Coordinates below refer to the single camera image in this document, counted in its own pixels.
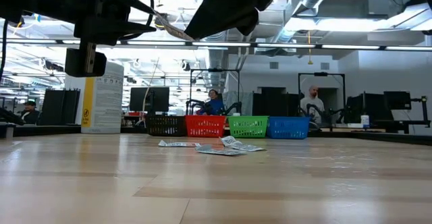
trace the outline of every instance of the black basket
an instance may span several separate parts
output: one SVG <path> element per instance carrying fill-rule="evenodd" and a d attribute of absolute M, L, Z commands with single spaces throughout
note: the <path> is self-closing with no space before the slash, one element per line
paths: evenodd
<path fill-rule="evenodd" d="M 147 134 L 151 136 L 186 136 L 184 116 L 154 115 L 146 117 Z"/>

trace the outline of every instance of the yellow label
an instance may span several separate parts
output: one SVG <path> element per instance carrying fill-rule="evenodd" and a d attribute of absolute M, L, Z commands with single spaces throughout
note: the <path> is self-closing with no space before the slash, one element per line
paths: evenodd
<path fill-rule="evenodd" d="M 82 105 L 82 127 L 90 127 L 92 124 L 93 90 L 95 87 L 94 78 L 86 78 L 84 89 L 84 103 Z"/>

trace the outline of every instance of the plastic basket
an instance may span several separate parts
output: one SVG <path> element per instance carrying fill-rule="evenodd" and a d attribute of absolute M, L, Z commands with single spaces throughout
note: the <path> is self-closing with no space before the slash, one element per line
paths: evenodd
<path fill-rule="evenodd" d="M 270 117 L 267 132 L 274 139 L 305 139 L 310 120 L 308 117 Z"/>
<path fill-rule="evenodd" d="M 231 116 L 229 130 L 233 137 L 264 138 L 268 119 L 268 116 Z"/>
<path fill-rule="evenodd" d="M 189 137 L 222 137 L 225 131 L 225 116 L 187 115 Z"/>
<path fill-rule="evenodd" d="M 146 116 L 147 134 L 151 136 L 186 136 L 184 116 Z"/>

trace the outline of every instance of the green basket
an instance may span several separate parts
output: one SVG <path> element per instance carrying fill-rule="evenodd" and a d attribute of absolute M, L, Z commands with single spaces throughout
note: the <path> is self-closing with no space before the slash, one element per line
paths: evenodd
<path fill-rule="evenodd" d="M 264 138 L 268 119 L 268 116 L 231 116 L 229 130 L 233 137 Z"/>

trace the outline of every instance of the wall vent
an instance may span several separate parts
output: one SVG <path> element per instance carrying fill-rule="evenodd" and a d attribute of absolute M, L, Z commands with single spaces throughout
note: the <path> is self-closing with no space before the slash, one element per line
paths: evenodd
<path fill-rule="evenodd" d="M 321 63 L 321 70 L 329 70 L 330 63 Z"/>
<path fill-rule="evenodd" d="M 270 69 L 279 69 L 279 62 L 270 62 Z"/>

